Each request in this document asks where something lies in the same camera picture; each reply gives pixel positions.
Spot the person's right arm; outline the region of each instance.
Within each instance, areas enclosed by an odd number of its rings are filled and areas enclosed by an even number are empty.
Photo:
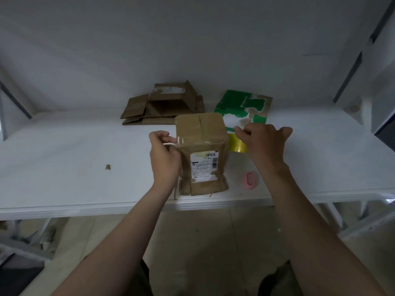
[[[304,295],[385,295],[368,269],[347,248],[305,197],[284,163],[292,128],[235,127],[273,198],[291,264]]]

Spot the person's left hand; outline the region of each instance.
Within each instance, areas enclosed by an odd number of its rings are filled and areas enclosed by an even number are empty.
[[[169,132],[156,131],[149,134],[151,141],[151,166],[154,173],[152,188],[170,194],[175,187],[181,169],[181,154],[174,145],[177,138],[169,136]]]

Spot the person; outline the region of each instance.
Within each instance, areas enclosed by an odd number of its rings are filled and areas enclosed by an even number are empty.
[[[259,293],[385,295],[367,268],[305,197],[284,163],[284,145],[292,128],[276,130],[273,125],[248,124],[243,130],[235,127],[235,133],[248,146],[249,155],[270,191],[290,252],[290,263],[265,278]],[[142,257],[159,214],[176,185],[181,155],[174,145],[167,144],[177,143],[168,132],[152,132],[149,138],[154,174],[151,189],[80,262],[53,296],[152,295]],[[288,279],[277,281],[281,276]],[[293,283],[293,288],[286,289],[287,283],[291,286]]]

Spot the white shelf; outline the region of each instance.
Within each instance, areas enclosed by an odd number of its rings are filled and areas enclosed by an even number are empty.
[[[126,213],[153,178],[148,133],[122,126],[122,110],[53,112],[0,145],[0,219]],[[395,198],[395,153],[333,104],[274,106],[268,122],[291,126],[284,159],[313,203]],[[111,170],[105,170],[106,164]],[[248,155],[230,153],[229,190],[169,200],[165,209],[271,204],[262,183],[246,190]]]

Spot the yellow tape roll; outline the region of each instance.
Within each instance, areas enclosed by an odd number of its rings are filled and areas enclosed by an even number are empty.
[[[236,134],[228,134],[229,135],[229,150],[237,151],[239,153],[247,152],[247,145],[243,143],[240,139],[236,137]]]

